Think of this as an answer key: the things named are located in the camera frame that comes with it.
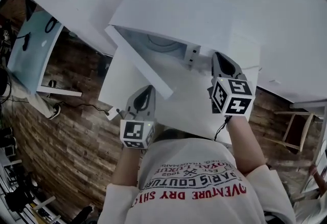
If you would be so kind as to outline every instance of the wall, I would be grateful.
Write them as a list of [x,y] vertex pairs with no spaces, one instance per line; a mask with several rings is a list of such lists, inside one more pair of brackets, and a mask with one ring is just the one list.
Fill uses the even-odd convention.
[[[114,52],[102,31],[121,0],[40,1],[91,46]],[[233,32],[262,46],[261,87],[294,102],[327,97],[326,0],[229,1],[235,10]]]

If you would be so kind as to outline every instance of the person in background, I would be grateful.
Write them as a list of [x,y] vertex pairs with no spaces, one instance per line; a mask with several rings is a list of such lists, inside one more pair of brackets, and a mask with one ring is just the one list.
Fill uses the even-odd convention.
[[159,136],[138,172],[141,151],[124,147],[98,223],[295,223],[246,118],[231,117],[227,129],[234,156],[208,139]]
[[0,148],[14,146],[17,148],[16,138],[13,136],[12,127],[0,129]]
[[316,165],[310,166],[309,175],[318,185],[320,198],[302,200],[294,205],[296,223],[322,223],[327,217],[327,183],[318,173]]
[[28,102],[41,112],[46,118],[54,119],[60,114],[60,105],[51,106],[37,93],[31,94],[29,90],[24,87],[10,70],[6,68],[6,60],[2,58],[2,68],[0,68],[0,100],[8,100],[12,97],[19,99],[27,99]]

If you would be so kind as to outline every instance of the table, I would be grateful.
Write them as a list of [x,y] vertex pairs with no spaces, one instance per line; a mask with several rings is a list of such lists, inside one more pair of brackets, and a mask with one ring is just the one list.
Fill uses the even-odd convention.
[[[229,56],[243,68],[247,79],[256,87],[260,62],[260,46],[237,34],[233,34]],[[211,84],[211,74],[188,71],[179,61],[172,61],[164,54],[162,58],[147,59],[153,69],[174,91],[164,100],[156,94],[155,117],[160,124],[213,139],[225,118],[212,114],[211,101],[207,92]],[[99,100],[115,108],[124,110],[128,98],[139,88],[148,85],[148,80],[132,64],[124,51],[117,48],[104,80]],[[246,112],[249,119],[251,107]],[[230,144],[226,129],[217,141]]]
[[[323,143],[327,142],[327,132],[326,132],[327,101],[308,101],[308,102],[294,103],[290,105],[290,108],[304,108],[309,112],[312,112],[315,115],[322,118],[322,127],[321,127],[319,142],[318,142],[319,144],[312,160],[317,165],[318,173],[321,174],[324,167],[327,166],[326,153],[321,151],[321,147]],[[306,193],[317,188],[318,185],[313,180],[313,177],[307,174],[305,181],[302,184],[300,192]]]
[[52,94],[81,96],[81,92],[67,91],[41,85],[46,65],[63,28],[61,23],[56,23],[53,29],[46,33],[45,28],[51,18],[52,16],[46,11],[38,11],[33,13],[29,21],[25,20],[17,37],[30,33],[27,50],[23,51],[22,49],[25,39],[18,38],[9,58],[8,69],[31,94],[35,94],[38,91]]

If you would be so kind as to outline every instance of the tabletop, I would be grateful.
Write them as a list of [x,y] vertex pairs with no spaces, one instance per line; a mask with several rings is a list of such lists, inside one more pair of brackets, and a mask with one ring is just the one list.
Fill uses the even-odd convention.
[[[229,56],[243,68],[247,79],[255,89],[258,79],[260,46],[234,34],[231,38]],[[224,116],[212,114],[211,101],[207,92],[211,84],[211,73],[200,74],[185,69],[171,57],[149,57],[147,62],[174,91],[164,100],[156,94],[155,117],[160,124],[213,139],[217,129],[224,123]],[[128,98],[139,88],[148,85],[148,80],[132,64],[125,52],[117,48],[103,83],[99,100],[124,110]],[[246,117],[249,119],[251,107]],[[218,141],[230,144],[226,129],[219,134]]]
[[52,16],[46,11],[32,14],[29,21],[24,21],[17,37],[30,33],[30,40],[26,51],[22,46],[25,38],[18,38],[11,52],[8,69],[32,93],[36,93],[41,85],[46,65],[52,49],[63,28],[61,23],[56,23],[53,29],[45,32],[45,27]]

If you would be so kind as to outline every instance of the sneaker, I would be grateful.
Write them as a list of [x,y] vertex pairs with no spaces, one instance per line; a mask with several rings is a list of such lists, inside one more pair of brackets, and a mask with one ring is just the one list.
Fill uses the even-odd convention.
[[55,109],[55,112],[54,112],[54,114],[53,114],[51,117],[49,117],[50,120],[54,119],[54,118],[55,118],[56,116],[58,116],[58,115],[60,114],[60,112],[61,112],[61,107],[60,107],[60,105],[56,104],[56,105],[53,106],[53,108]]
[[49,87],[56,87],[57,82],[55,80],[50,80],[48,86]]
[[13,139],[14,139],[14,141],[15,141],[15,149],[17,149],[17,141],[16,141],[16,138],[15,137],[13,137]]

